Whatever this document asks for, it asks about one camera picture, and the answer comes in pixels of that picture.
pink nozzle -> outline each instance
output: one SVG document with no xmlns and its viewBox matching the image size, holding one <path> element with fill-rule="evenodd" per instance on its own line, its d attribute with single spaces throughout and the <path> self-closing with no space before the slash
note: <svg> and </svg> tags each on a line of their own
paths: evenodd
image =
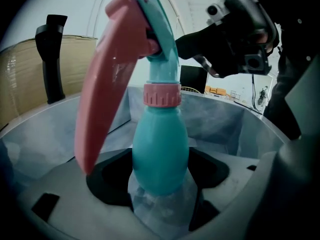
<svg viewBox="0 0 320 240">
<path fill-rule="evenodd" d="M 171 108 L 181 103 L 181 85 L 178 83 L 146 83 L 143 103 L 149 107 Z"/>
<path fill-rule="evenodd" d="M 112 0 L 109 23 L 86 73 L 76 119 L 74 152 L 89 174 L 116 115 L 137 60 L 159 51 L 137 0 Z"/>
</svg>

spray bottle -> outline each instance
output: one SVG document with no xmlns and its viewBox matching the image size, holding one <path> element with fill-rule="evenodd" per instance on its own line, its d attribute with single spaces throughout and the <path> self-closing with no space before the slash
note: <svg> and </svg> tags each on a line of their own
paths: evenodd
<svg viewBox="0 0 320 240">
<path fill-rule="evenodd" d="M 108 26 L 87 71 L 78 109 L 75 157 L 90 174 L 128 86 L 137 60 L 150 61 L 144 85 L 147 105 L 132 145 L 133 171 L 152 195 L 168 195 L 181 185 L 188 166 L 186 126 L 177 106 L 178 53 L 159 0 L 112 0 Z"/>
</svg>

plastic container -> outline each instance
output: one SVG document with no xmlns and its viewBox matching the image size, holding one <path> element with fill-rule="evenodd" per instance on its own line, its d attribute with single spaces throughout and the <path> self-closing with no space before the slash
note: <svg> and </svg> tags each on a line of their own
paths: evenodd
<svg viewBox="0 0 320 240">
<path fill-rule="evenodd" d="M 133 171 L 140 186 L 154 196 L 173 193 L 184 180 L 188 158 L 188 134 L 180 109 L 147 106 L 132 145 Z"/>
</svg>

black monitor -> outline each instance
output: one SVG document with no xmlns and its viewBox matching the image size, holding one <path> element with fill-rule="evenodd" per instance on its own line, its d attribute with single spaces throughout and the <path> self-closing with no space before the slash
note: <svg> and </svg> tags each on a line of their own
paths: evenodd
<svg viewBox="0 0 320 240">
<path fill-rule="evenodd" d="M 182 87 L 191 87 L 200 93 L 205 92 L 208 73 L 199 66 L 181 66 L 180 83 Z"/>
</svg>

ribbed pink cap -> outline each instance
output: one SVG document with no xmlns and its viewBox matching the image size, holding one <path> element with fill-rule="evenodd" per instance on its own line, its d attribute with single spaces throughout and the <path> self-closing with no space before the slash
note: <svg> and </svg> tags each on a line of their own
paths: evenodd
<svg viewBox="0 0 320 240">
<path fill-rule="evenodd" d="M 143 103 L 157 108 L 177 107 L 181 103 L 181 84 L 146 83 L 143 90 Z"/>
</svg>

